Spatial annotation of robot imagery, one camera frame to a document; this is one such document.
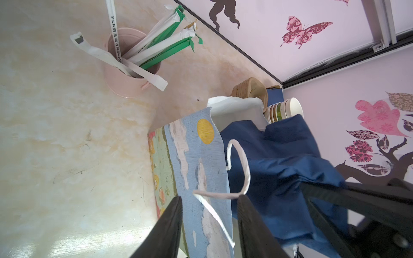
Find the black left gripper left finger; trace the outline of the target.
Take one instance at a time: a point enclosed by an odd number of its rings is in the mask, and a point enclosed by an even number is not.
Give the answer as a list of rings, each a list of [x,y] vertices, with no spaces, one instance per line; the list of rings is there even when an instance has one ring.
[[[182,198],[174,197],[132,258],[177,258],[182,228]]]

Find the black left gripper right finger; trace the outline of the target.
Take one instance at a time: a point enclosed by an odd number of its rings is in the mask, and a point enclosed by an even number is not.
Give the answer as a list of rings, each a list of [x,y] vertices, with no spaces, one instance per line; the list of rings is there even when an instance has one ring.
[[[287,258],[246,195],[237,200],[240,247],[243,258]]]

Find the single blue paper napkin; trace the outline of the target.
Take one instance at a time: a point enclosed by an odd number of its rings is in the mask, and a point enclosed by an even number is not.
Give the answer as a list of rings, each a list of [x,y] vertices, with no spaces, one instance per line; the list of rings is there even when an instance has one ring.
[[[302,244],[329,257],[338,257],[308,211],[302,182],[341,187],[345,181],[321,157],[301,115],[270,124],[260,131],[252,121],[235,121],[221,132],[225,144],[237,140],[251,171],[247,196],[272,236],[282,246]]]

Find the green white paper bag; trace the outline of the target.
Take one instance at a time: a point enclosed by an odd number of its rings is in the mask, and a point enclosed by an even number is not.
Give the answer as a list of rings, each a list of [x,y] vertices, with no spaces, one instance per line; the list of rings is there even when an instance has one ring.
[[[230,192],[227,144],[220,134],[234,121],[265,128],[263,112],[259,98],[213,97],[205,109],[148,134],[157,215],[174,197],[182,198],[180,246],[188,257],[234,256],[231,201],[193,192]]]

